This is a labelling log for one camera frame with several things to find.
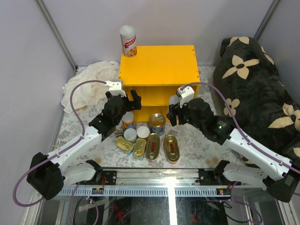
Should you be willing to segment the grey lid small can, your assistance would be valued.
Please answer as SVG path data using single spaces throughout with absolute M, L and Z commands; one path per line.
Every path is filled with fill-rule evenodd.
M 127 128 L 125 131 L 124 131 L 124 138 L 131 142 L 131 143 L 135 143 L 136 142 L 136 139 L 137 139 L 137 132 L 134 128 Z

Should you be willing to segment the white orange snack canister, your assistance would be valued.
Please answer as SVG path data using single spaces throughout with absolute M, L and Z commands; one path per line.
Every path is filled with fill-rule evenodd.
M 119 29 L 123 54 L 126 57 L 134 57 L 137 54 L 136 35 L 133 26 L 124 25 Z

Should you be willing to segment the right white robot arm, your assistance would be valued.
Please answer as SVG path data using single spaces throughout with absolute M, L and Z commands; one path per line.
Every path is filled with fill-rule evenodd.
M 238 167 L 221 162 L 213 176 L 217 184 L 224 185 L 228 181 L 247 183 L 263 188 L 277 200 L 290 202 L 300 181 L 298 158 L 289 159 L 263 146 L 234 127 L 229 118 L 214 115 L 210 105 L 201 98 L 184 103 L 180 97 L 171 96 L 167 118 L 172 126 L 192 125 L 208 140 L 234 150 L 257 165 L 257 168 Z

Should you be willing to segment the white red snack canister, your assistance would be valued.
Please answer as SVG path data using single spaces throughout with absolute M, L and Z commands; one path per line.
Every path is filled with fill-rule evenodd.
M 170 98 L 169 98 L 169 106 L 171 105 L 177 105 L 178 103 L 180 102 L 180 97 L 178 97 L 177 95 L 172 95 Z

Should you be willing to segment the blue labelled gold-top can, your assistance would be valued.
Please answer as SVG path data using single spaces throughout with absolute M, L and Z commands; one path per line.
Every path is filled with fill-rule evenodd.
M 165 117 L 163 114 L 155 113 L 149 119 L 150 132 L 162 135 L 165 131 Z

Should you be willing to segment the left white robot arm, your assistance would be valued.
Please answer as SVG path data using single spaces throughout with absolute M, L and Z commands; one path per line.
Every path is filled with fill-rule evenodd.
M 74 138 L 60 150 L 44 155 L 37 153 L 31 160 L 30 172 L 26 181 L 46 200 L 53 199 L 64 186 L 89 181 L 97 185 L 102 181 L 103 174 L 95 162 L 71 167 L 72 162 L 91 147 L 100 144 L 114 133 L 122 117 L 142 107 L 141 96 L 136 90 L 130 91 L 132 100 L 127 96 L 114 96 L 106 92 L 107 102 L 103 110 L 87 126 L 82 135 Z

